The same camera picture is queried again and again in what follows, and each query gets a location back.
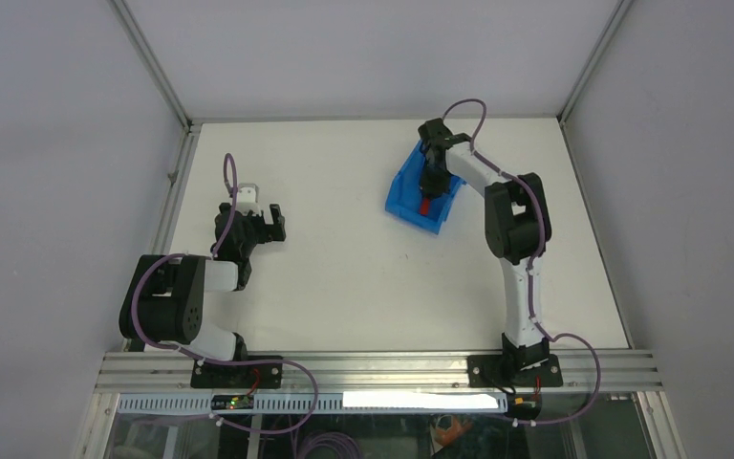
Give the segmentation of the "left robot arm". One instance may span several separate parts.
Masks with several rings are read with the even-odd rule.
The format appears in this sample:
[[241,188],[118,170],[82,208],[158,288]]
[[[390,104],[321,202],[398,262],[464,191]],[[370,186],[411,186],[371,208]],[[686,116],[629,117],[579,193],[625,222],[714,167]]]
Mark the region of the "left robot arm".
[[140,257],[119,314],[120,333],[165,350],[180,350],[199,361],[214,361],[213,377],[226,388],[249,375],[243,337],[204,318],[205,295],[244,290],[252,274],[254,249],[286,240],[285,217],[269,205],[271,220],[256,204],[235,209],[219,205],[212,254]]

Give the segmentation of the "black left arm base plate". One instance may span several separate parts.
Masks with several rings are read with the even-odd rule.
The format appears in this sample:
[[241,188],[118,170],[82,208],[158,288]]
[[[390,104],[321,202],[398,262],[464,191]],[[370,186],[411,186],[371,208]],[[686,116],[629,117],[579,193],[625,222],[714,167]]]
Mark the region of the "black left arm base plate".
[[283,364],[271,362],[279,356],[267,356],[269,362],[256,361],[254,365],[193,365],[190,387],[195,389],[278,389],[282,385]]

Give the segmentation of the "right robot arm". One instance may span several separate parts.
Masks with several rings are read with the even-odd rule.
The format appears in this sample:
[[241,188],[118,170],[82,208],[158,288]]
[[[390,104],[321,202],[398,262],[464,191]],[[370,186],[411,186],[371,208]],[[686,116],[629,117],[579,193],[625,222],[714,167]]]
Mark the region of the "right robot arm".
[[550,357],[550,340],[541,328],[540,273],[551,238],[540,177],[512,175],[479,153],[466,133],[452,132],[441,118],[419,128],[423,166],[421,196],[439,198],[457,177],[484,200],[486,244],[503,271],[506,325],[501,373],[514,387],[534,380]]

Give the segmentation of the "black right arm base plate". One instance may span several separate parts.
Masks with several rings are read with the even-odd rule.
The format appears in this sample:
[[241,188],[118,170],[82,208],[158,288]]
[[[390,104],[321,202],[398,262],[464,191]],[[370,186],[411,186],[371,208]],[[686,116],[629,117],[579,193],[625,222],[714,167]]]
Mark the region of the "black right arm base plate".
[[472,388],[535,388],[561,387],[564,384],[558,358],[550,354],[540,364],[524,369],[514,365],[501,354],[469,355],[466,358],[468,385]]

